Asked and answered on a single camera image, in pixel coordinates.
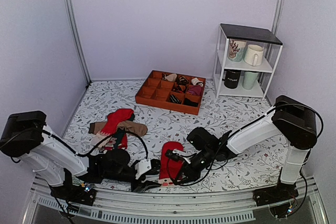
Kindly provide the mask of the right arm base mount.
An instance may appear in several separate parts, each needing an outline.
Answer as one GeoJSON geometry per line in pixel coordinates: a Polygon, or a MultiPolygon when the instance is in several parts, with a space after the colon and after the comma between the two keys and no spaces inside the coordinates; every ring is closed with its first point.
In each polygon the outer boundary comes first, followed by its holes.
{"type": "Polygon", "coordinates": [[[296,183],[293,185],[278,183],[275,186],[254,190],[253,200],[257,206],[264,206],[293,199],[293,197],[296,198],[298,195],[296,183]]]}

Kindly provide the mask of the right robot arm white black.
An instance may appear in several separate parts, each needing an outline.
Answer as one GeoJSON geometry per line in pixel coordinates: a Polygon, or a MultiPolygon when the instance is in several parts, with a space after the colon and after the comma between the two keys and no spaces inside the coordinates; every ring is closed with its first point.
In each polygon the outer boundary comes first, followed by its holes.
{"type": "Polygon", "coordinates": [[[281,95],[262,116],[235,132],[226,132],[221,138],[197,127],[187,140],[198,153],[183,163],[173,183],[180,186],[197,184],[201,181],[201,172],[212,167],[215,161],[227,161],[266,139],[283,135],[289,142],[289,149],[279,175],[280,183],[271,190],[271,196],[282,201],[291,194],[291,185],[296,183],[308,153],[322,133],[317,130],[317,119],[321,116],[316,110],[281,95]]]}

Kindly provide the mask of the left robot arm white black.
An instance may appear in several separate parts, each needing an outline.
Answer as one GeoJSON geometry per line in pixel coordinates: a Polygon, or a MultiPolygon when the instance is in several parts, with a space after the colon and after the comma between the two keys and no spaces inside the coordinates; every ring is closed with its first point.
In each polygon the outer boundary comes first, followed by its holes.
{"type": "Polygon", "coordinates": [[[79,154],[52,131],[42,111],[11,114],[1,136],[1,152],[28,164],[67,200],[78,195],[67,176],[94,184],[104,179],[127,182],[132,192],[160,187],[146,179],[147,173],[159,173],[159,160],[145,158],[130,166],[129,153],[119,148],[98,155],[79,154]]]}

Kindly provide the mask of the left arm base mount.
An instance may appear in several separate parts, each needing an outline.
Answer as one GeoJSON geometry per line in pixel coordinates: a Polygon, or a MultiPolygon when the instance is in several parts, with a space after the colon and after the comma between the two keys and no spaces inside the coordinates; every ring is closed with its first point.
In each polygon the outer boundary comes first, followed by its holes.
{"type": "Polygon", "coordinates": [[[51,195],[63,199],[67,202],[78,203],[87,206],[93,206],[97,191],[74,185],[72,182],[64,181],[61,186],[51,186],[51,195]]]}

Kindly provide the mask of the red santa sock pair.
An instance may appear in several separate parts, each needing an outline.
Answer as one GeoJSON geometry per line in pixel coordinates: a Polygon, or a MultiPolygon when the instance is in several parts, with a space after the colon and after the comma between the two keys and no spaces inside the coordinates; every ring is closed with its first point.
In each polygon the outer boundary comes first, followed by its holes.
{"type": "Polygon", "coordinates": [[[169,141],[165,143],[162,147],[161,168],[158,183],[161,184],[161,186],[163,187],[169,187],[174,185],[171,181],[171,178],[176,178],[183,164],[181,160],[174,161],[165,155],[168,150],[172,151],[174,149],[184,151],[183,145],[175,141],[169,141]]]}

